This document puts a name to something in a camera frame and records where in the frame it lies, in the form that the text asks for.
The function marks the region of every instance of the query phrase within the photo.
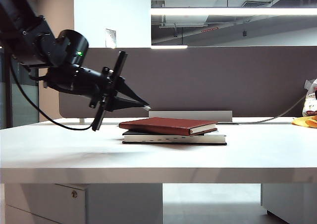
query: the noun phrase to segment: white pillar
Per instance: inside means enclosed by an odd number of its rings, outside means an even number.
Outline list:
[[[106,47],[106,28],[117,47],[151,46],[151,0],[74,0],[75,31],[91,48]]]

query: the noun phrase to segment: plastic bag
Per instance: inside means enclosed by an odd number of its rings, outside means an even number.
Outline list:
[[[315,91],[317,90],[317,79],[306,80],[304,88],[308,90],[303,108],[303,116],[317,115],[317,99]]]

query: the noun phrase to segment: table top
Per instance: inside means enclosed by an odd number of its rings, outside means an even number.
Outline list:
[[[97,132],[50,123],[0,131],[1,183],[317,182],[313,128],[218,125],[226,146],[152,145],[122,144],[125,130],[108,122]]]

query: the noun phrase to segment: yellow cloth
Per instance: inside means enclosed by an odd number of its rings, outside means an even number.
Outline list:
[[[317,116],[299,117],[299,118],[294,119],[292,121],[292,124],[298,125],[298,126],[317,128]]]

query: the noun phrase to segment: gray partition panel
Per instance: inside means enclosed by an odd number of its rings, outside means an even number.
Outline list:
[[[91,48],[84,66],[113,68],[118,51],[129,54],[122,76],[153,110],[233,110],[233,116],[274,116],[290,108],[317,77],[317,47],[207,47],[182,50]],[[63,117],[94,117],[80,96],[59,94]],[[288,115],[301,116],[303,103]],[[139,117],[140,108],[108,112]]]

